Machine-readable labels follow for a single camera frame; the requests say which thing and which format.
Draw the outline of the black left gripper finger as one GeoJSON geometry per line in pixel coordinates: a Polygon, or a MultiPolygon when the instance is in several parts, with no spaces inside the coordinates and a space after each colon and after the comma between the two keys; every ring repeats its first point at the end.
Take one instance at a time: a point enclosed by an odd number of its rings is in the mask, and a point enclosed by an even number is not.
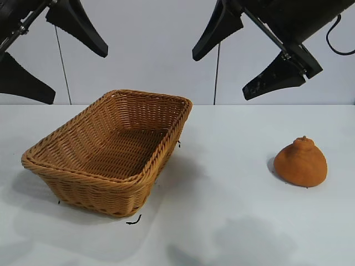
{"type": "Polygon", "coordinates": [[[108,55],[108,45],[91,23],[81,1],[57,1],[49,7],[45,18],[47,22],[77,38],[98,56],[105,58],[108,55]]]}
{"type": "Polygon", "coordinates": [[[27,72],[9,53],[1,55],[1,93],[52,105],[55,91],[27,72]]]}

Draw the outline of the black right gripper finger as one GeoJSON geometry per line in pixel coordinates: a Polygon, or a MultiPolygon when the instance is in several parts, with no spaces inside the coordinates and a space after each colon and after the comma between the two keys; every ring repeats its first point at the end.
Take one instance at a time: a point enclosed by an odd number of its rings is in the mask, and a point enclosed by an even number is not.
{"type": "Polygon", "coordinates": [[[281,52],[263,72],[242,88],[242,92],[246,100],[251,100],[272,91],[299,87],[305,82],[299,69],[281,52]]]}
{"type": "Polygon", "coordinates": [[[241,20],[243,12],[244,8],[240,1],[216,1],[210,20],[199,41],[192,49],[193,60],[201,60],[221,41],[242,29],[244,27],[241,20]]]}

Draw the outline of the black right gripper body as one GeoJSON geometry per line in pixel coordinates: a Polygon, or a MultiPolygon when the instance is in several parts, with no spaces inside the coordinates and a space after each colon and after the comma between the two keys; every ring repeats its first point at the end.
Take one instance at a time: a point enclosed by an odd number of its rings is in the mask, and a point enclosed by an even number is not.
{"type": "Polygon", "coordinates": [[[277,58],[262,72],[276,79],[276,73],[309,79],[323,69],[303,45],[354,1],[231,1],[238,13],[245,13],[280,49],[277,58]]]}

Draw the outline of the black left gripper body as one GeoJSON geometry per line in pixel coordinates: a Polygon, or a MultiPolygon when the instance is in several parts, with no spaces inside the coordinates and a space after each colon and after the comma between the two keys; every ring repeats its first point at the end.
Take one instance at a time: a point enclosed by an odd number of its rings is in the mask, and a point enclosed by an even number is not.
{"type": "Polygon", "coordinates": [[[19,38],[53,1],[1,1],[1,54],[19,38]]]}

